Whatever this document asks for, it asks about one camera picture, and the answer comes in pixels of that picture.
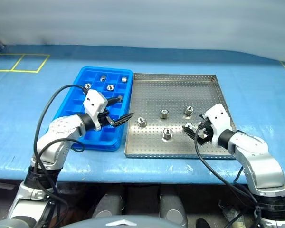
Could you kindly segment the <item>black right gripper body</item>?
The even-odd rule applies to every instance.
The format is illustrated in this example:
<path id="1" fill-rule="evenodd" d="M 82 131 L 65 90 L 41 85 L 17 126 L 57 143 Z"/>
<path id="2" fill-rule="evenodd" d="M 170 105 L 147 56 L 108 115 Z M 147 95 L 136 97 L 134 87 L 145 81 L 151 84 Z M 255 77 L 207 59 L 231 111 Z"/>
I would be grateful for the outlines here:
<path id="1" fill-rule="evenodd" d="M 206 132 L 206 133 L 204 133 L 205 136 L 203 138 L 201 136 L 199 136 L 200 130 L 202 130 L 202 132 L 204 132 L 204 131 Z M 195 131 L 195 141 L 199 145 L 204 145 L 207 142 L 211 142 L 212 137 L 213 137 L 213 129 L 211 127 L 211 121 L 208 118 L 205 118 L 201 121 L 201 123 L 198 125 L 198 127 Z"/>

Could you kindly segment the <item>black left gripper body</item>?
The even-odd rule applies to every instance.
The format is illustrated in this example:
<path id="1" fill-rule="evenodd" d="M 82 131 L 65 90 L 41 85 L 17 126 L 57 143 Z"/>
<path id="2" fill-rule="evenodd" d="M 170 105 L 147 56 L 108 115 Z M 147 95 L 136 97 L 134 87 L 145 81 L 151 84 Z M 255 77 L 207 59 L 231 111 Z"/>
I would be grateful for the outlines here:
<path id="1" fill-rule="evenodd" d="M 98 114 L 98 121 L 100 123 L 101 127 L 105 126 L 114 126 L 115 122 L 114 120 L 109 116 L 109 111 L 105 109 L 103 112 Z"/>

